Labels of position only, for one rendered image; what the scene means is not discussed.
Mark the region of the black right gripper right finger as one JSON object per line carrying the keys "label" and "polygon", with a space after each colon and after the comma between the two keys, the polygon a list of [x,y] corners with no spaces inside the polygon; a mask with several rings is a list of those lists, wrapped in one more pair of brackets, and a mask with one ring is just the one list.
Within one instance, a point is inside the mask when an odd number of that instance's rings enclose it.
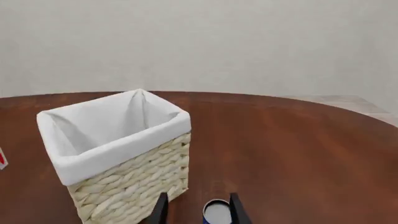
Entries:
{"label": "black right gripper right finger", "polygon": [[251,224],[251,220],[237,193],[230,194],[229,210],[231,214],[231,224]]}

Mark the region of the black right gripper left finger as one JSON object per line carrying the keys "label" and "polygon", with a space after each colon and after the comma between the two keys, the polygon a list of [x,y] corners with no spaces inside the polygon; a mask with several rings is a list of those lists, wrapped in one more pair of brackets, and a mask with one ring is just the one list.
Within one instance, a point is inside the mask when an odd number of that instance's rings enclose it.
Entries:
{"label": "black right gripper left finger", "polygon": [[151,224],[167,224],[169,198],[166,192],[162,192],[151,213]]}

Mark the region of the woven basket with white liner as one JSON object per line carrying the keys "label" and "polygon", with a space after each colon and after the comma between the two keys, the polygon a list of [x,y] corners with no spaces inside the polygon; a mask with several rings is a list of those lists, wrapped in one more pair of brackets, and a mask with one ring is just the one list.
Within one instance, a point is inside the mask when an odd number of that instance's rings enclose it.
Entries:
{"label": "woven basket with white liner", "polygon": [[47,154],[82,224],[138,224],[188,190],[187,111],[137,89],[41,111]]}

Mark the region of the blue tin with silver lid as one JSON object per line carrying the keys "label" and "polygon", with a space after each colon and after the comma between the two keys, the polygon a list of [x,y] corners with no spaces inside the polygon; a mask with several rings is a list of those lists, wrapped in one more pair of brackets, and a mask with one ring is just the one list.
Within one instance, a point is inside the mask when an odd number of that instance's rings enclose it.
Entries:
{"label": "blue tin with silver lid", "polygon": [[212,199],[203,207],[203,224],[232,224],[229,203],[222,199]]}

